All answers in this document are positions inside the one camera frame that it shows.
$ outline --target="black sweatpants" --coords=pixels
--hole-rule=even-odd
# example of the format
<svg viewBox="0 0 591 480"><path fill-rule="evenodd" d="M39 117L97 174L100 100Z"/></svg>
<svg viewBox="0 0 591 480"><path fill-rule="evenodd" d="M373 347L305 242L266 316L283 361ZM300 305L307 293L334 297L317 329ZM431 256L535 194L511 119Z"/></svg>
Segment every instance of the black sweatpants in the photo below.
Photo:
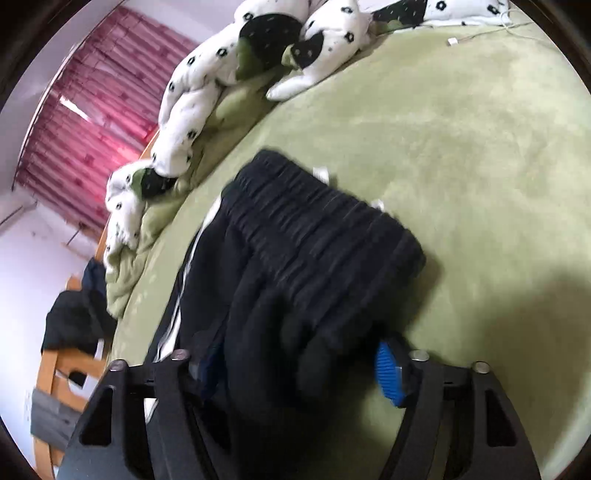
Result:
<svg viewBox="0 0 591 480"><path fill-rule="evenodd" d="M226 444L227 426L238 477L260 479L290 473L314 433L314 401L424 255L394 218L263 150L225 187L186 262L147 361L183 287L177 347L227 420L212 436Z"/></svg>

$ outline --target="bed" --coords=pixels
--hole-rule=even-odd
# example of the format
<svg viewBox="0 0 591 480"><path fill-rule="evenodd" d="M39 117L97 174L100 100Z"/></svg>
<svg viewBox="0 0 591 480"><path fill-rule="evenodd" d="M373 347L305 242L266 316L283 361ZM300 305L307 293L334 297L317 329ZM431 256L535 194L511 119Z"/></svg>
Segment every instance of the bed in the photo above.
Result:
<svg viewBox="0 0 591 480"><path fill-rule="evenodd" d="M543 478L558 477L591 430L591 97L537 27L520 33L541 41L497 32L448 46L485 30L381 37L275 108L261 95L269 77L230 92L194 144L201 162L149 205L137 253L108 279L119 317L109 359L144 360L205 213L271 147L327 167L415 233L427 265L393 321L450 364L489 362ZM326 448L302 478L379 476L402 411L371 378L358 365L340 386Z"/></svg>

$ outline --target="white tag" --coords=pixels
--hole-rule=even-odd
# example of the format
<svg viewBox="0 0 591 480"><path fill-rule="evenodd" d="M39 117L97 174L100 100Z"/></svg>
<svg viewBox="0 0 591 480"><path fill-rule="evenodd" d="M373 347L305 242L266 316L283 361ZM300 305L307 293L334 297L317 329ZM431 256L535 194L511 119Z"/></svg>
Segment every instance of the white tag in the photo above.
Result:
<svg viewBox="0 0 591 480"><path fill-rule="evenodd" d="M374 207L375 209L379 210L380 212L384 212L386 210L386 206L384 205L384 203L380 200L373 200L370 205L372 207Z"/></svg>
<svg viewBox="0 0 591 480"><path fill-rule="evenodd" d="M312 175L320 180L322 183L327 185L330 183L329 169L326 167L314 167L312 168Z"/></svg>

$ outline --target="white wall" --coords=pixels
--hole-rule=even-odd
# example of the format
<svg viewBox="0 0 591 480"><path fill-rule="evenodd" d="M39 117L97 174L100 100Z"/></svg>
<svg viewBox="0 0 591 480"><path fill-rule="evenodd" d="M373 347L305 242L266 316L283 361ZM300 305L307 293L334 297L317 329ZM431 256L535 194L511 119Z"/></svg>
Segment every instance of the white wall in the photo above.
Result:
<svg viewBox="0 0 591 480"><path fill-rule="evenodd" d="M0 111L0 192L12 183L18 154L43 92L73 47L121 0L92 0L43 47Z"/></svg>
<svg viewBox="0 0 591 480"><path fill-rule="evenodd" d="M21 192L0 195L0 220L32 198ZM74 230L42 205L19 213L0 227L0 416L30 464L30 397L37 381L45 317L72 274L86 260L64 246ZM94 242L78 236L71 244L86 258Z"/></svg>
<svg viewBox="0 0 591 480"><path fill-rule="evenodd" d="M234 10L241 3L242 0L128 0L124 5L201 43L232 23Z"/></svg>

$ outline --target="white cable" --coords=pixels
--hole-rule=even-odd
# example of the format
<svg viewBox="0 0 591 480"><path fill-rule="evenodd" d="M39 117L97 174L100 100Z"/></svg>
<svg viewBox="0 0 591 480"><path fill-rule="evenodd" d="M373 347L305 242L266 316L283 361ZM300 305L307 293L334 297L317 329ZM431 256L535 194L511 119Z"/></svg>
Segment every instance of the white cable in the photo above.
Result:
<svg viewBox="0 0 591 480"><path fill-rule="evenodd" d="M501 13L501 23L503 23L503 27L505 28L505 30L507 30L507 33L510 33L511 35L514 35L516 37L526 38L527 40L535 40L535 41L538 41L538 42L540 42L542 44L550 45L552 47L554 46L554 43L553 42L548 41L548 40L545 40L543 38L529 37L527 35L520 35L520 34L518 34L516 32L511 31L511 27L512 26L506 24L505 21L503 20L503 15L506 15L507 16L507 20L509 22L511 22L511 19L509 17L509 12L521 12L521 10L518 9L518 8L508 8L507 10L505 10L504 12ZM522 25L530 25L532 23L534 23L534 22L526 22L526 23L522 23L522 24L517 24L517 27L520 27Z"/></svg>
<svg viewBox="0 0 591 480"><path fill-rule="evenodd" d="M509 21L511 21L511 19L508 17L509 12L514 11L514 12L521 12L521 10L519 10L518 8L509 8L507 10L505 10L504 12L501 13L501 22L503 23L502 28L496 28L494 30L487 30L484 32L480 32L480 33L475 33L474 35L469 35L467 37L462 37L462 38L457 38L457 42L462 42L462 41L466 41L466 40L471 40L473 38L476 37L480 37L481 35L488 35L489 33L495 33L495 32L500 32L502 30L505 30L507 33L510 33L511 35L514 35L516 37L520 37L520 38L526 38L527 40L535 40L538 41L542 44L548 45L548 46L554 46L554 44L551 41L547 41L544 40L542 38L535 38L535 37L528 37L526 35L519 35L518 33L513 32L512 30L514 28L518 28L518 27L524 27L526 25L531 25L534 22L533 21L529 21L529 22L523 22L523 23L517 23L517 24L507 24L505 23L505 21L503 20L503 15L507 15L507 18L509 19ZM456 44L455 42L451 42L450 40L452 40L451 38L448 39L447 43L448 45L452 46L453 44Z"/></svg>

